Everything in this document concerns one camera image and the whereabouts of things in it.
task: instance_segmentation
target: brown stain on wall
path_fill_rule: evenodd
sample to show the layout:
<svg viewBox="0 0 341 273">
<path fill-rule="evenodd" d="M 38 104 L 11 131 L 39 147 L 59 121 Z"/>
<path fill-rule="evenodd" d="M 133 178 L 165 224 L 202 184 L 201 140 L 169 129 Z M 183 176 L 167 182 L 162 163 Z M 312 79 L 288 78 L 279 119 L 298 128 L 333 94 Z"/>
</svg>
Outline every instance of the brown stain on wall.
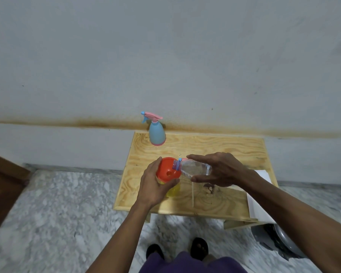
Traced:
<svg viewBox="0 0 341 273">
<path fill-rule="evenodd" d="M 129 129 L 149 130 L 150 120 L 146 124 L 140 120 L 124 119 L 100 119 L 80 118 L 74 120 L 0 120 L 0 124 L 20 124 L 28 126 L 49 126 L 49 127 L 76 127 L 76 128 L 106 128 L 106 129 Z M 258 135 L 279 138 L 340 138 L 341 131 L 316 131 L 316 130 L 290 130 L 290 129 L 257 129 L 249 127 L 224 127 L 224 126 L 201 126 L 195 124 L 179 124 L 170 121 L 162 121 L 165 131 L 186 132 L 186 133 L 208 133 L 208 134 L 229 134 L 229 135 Z"/>
</svg>

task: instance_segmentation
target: clear plastic bottle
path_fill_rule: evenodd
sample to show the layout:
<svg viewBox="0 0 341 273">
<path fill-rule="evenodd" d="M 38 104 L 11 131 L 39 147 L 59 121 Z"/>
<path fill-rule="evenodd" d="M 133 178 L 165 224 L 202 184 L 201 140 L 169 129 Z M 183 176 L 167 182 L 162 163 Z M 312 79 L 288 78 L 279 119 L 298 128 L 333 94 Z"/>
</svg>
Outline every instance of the clear plastic bottle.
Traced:
<svg viewBox="0 0 341 273">
<path fill-rule="evenodd" d="M 179 158 L 173 162 L 173 169 L 180 170 L 185 176 L 191 178 L 194 175 L 210 175 L 211 166 L 192 159 Z"/>
</svg>

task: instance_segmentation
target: wooden table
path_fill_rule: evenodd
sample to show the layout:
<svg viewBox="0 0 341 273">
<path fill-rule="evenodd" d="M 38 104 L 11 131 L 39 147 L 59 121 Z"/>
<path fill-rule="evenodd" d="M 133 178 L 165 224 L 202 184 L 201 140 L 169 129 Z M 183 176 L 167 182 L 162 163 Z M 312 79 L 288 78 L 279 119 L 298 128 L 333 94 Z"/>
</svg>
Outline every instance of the wooden table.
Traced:
<svg viewBox="0 0 341 273">
<path fill-rule="evenodd" d="M 148 133 L 135 132 L 114 210 L 129 211 L 139 191 L 140 178 L 147 166 L 159 156 L 185 158 L 188 154 L 232 153 L 250 169 L 265 169 L 272 183 L 278 186 L 264 140 L 250 137 L 222 137 L 167 133 L 162 146 L 153 146 Z M 246 192 L 231 188 L 215 187 L 214 192 L 204 184 L 194 184 L 195 203 L 192 207 L 191 182 L 181 177 L 181 190 L 177 197 L 164 199 L 150 212 L 178 216 L 197 216 L 225 219 L 224 228 L 260 224 L 250 218 Z"/>
</svg>

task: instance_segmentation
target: black sandal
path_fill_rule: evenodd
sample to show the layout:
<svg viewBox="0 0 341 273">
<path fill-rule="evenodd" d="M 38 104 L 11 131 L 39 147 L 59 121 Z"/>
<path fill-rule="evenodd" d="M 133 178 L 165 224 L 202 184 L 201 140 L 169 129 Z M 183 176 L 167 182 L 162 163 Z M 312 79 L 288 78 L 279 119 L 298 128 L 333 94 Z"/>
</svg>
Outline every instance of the black sandal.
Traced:
<svg viewBox="0 0 341 273">
<path fill-rule="evenodd" d="M 148 259 L 148 257 L 150 256 L 150 254 L 152 253 L 158 253 L 159 256 L 164 259 L 164 254 L 162 249 L 160 248 L 160 246 L 158 244 L 152 244 L 148 247 L 148 249 L 146 250 L 146 259 Z"/>
<path fill-rule="evenodd" d="M 207 242 L 202 238 L 195 238 L 192 242 L 191 257 L 202 261 L 208 255 Z"/>
</svg>

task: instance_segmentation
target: slipper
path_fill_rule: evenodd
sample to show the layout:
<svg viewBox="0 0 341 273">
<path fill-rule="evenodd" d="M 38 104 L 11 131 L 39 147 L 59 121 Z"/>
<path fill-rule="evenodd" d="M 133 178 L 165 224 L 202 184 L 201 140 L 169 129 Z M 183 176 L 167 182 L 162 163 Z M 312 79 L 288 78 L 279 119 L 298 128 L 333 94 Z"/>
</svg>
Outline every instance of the slipper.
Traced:
<svg viewBox="0 0 341 273">
<path fill-rule="evenodd" d="M 191 257 L 202 261 L 208 255 L 207 242 L 202 238 L 195 238 L 192 242 Z"/>
<path fill-rule="evenodd" d="M 146 259 L 148 259 L 148 257 L 150 256 L 150 254 L 152 253 L 158 253 L 159 256 L 164 259 L 164 254 L 162 249 L 160 248 L 160 246 L 158 244 L 152 244 L 148 247 L 148 249 L 146 250 Z"/>
</svg>

